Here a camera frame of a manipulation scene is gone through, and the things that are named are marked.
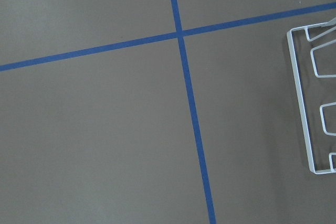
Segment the blue tape line lengthwise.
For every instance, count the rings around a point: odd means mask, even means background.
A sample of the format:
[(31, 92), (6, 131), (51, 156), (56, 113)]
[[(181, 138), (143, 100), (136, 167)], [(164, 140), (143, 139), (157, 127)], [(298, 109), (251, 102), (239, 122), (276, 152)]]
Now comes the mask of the blue tape line lengthwise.
[(209, 223), (216, 223), (216, 214), (215, 214), (215, 209), (214, 209), (214, 204), (213, 204), (211, 185), (209, 182), (201, 129), (200, 129), (199, 120), (198, 120), (197, 107), (195, 103), (195, 97), (194, 97), (194, 91), (193, 91), (193, 85), (192, 85), (192, 78), (191, 78), (190, 68), (188, 64), (188, 56), (187, 56), (185, 39), (184, 39), (184, 34), (183, 34), (183, 29), (182, 29), (182, 22), (181, 22), (178, 0), (171, 0), (171, 6), (172, 6), (172, 13), (173, 13), (173, 18), (174, 18), (176, 38), (177, 38), (179, 51), (180, 51), (180, 58), (181, 58), (184, 82), (185, 82), (185, 87), (186, 87), (188, 106), (190, 110), (191, 122), (192, 122), (192, 127), (193, 127), (193, 132), (194, 132), (197, 157), (198, 157), (199, 168), (200, 168), (201, 177), (202, 177), (208, 219), (209, 219)]

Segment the blue tape line crosswise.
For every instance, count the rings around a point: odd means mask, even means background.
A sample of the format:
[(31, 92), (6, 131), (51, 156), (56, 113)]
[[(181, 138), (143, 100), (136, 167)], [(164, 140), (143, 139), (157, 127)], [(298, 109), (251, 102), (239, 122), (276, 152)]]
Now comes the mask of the blue tape line crosswise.
[(288, 18), (288, 17), (293, 17), (293, 16), (300, 16), (300, 15), (316, 13), (316, 12), (321, 12), (321, 11), (331, 10), (331, 9), (335, 9), (335, 2), (316, 5), (316, 6), (310, 6), (310, 7), (305, 7), (305, 8), (287, 10), (283, 12), (277, 12), (277, 13), (266, 14), (266, 15), (261, 15), (261, 16), (249, 17), (249, 18), (244, 18), (244, 19), (238, 19), (238, 20), (219, 23), (219, 24), (196, 27), (196, 28), (183, 30), (182, 32), (173, 32), (173, 33), (155, 35), (155, 36), (144, 37), (144, 38), (139, 38), (139, 39), (134, 39), (134, 40), (127, 40), (127, 41), (118, 42), (114, 44), (108, 44), (108, 45), (103, 45), (103, 46), (98, 46), (98, 47), (65, 52), (62, 54), (56, 54), (56, 55), (29, 59), (29, 60), (24, 60), (24, 61), (19, 61), (19, 62), (8, 63), (5, 65), (1, 65), (1, 72), (34, 66), (34, 65), (40, 65), (44, 63), (50, 63), (54, 61), (61, 61), (61, 60), (66, 60), (66, 59), (71, 59), (71, 58), (93, 55), (93, 54), (98, 54), (101, 52), (113, 51), (113, 50), (122, 49), (122, 48), (129, 48), (129, 47), (134, 47), (134, 46), (139, 46), (139, 45), (144, 45), (144, 44), (151, 44), (151, 43), (155, 43), (159, 41), (175, 39), (179, 35), (183, 35), (183, 36), (198, 35), (198, 34), (209, 33), (209, 32), (213, 32), (217, 30), (229, 29), (229, 28), (245, 26), (245, 25), (250, 25), (250, 24), (263, 23), (263, 22), (268, 22), (271, 20)]

